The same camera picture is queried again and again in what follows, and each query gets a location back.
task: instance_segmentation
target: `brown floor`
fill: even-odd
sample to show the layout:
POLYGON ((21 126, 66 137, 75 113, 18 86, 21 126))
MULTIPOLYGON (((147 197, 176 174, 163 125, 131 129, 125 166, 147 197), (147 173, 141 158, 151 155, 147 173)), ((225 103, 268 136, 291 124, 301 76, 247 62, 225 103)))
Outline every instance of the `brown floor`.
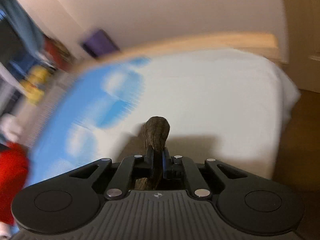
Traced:
POLYGON ((282 134, 273 180, 297 190, 305 203, 298 232, 320 239, 320 94, 301 90, 282 134))

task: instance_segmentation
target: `beige wall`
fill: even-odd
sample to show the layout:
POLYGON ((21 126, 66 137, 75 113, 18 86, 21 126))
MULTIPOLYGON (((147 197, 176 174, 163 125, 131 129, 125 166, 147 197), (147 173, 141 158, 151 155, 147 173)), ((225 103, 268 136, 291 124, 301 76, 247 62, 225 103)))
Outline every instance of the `beige wall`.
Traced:
MULTIPOLYGON (((36 1, 38 0, 23 0, 21 3, 23 6, 34 7, 36 1)), ((63 14, 69 14, 69 21, 74 21, 73 25, 76 26, 76 34, 71 37, 76 38, 74 42, 81 39, 83 32, 94 27, 104 29, 121 48, 180 35, 216 31, 263 31, 277 36, 282 58, 288 58, 282 0, 41 1, 42 6, 48 8, 46 17, 49 17, 55 6, 64 9, 63 14)), ((43 21, 44 17, 39 12, 36 14, 43 21)), ((61 17, 55 17, 55 21, 50 24, 59 24, 61 17)))

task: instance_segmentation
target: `white object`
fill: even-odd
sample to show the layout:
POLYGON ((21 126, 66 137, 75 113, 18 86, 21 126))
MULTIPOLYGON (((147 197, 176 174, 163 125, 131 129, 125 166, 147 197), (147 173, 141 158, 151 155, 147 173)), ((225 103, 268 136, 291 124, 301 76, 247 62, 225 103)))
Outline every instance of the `white object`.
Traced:
POLYGON ((136 71, 145 86, 137 108, 112 128, 92 130, 97 159, 115 160, 137 123, 163 116, 171 156, 215 158, 271 178, 283 119, 300 96, 274 63, 221 49, 155 57, 136 71))
POLYGON ((11 230, 8 224, 0 221, 0 239, 1 237, 6 237, 9 239, 11 237, 11 230))
POLYGON ((11 114, 4 114, 1 117, 0 130, 12 142, 17 142, 22 133, 22 127, 17 123, 17 118, 11 114))

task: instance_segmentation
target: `red object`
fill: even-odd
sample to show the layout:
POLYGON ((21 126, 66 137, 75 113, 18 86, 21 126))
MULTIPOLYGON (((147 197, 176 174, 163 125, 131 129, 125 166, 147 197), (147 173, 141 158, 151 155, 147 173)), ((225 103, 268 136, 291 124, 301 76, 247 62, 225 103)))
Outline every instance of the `red object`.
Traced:
POLYGON ((0 153, 0 221, 13 226, 11 202, 23 188, 28 175, 29 160, 17 143, 8 143, 9 150, 0 153))

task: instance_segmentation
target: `circular cap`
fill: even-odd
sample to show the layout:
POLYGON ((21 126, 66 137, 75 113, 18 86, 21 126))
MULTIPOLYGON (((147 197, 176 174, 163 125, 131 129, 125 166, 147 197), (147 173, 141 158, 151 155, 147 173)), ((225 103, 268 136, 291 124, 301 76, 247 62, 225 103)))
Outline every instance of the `circular cap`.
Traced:
POLYGON ((61 190, 49 190, 40 193, 35 198, 35 205, 38 209, 46 212, 56 212, 67 208, 72 202, 69 193, 61 190))
POLYGON ((282 203, 281 198, 276 193, 266 190, 250 192, 244 200, 248 207, 260 212, 277 210, 282 203))
POLYGON ((109 197, 118 197, 122 194, 122 191, 118 188, 111 188, 107 190, 107 195, 109 197))
POLYGON ((195 195, 198 196, 198 197, 207 197, 210 195, 210 191, 207 190, 207 189, 204 189, 204 188, 201 188, 201 189, 197 189, 195 191, 195 195))

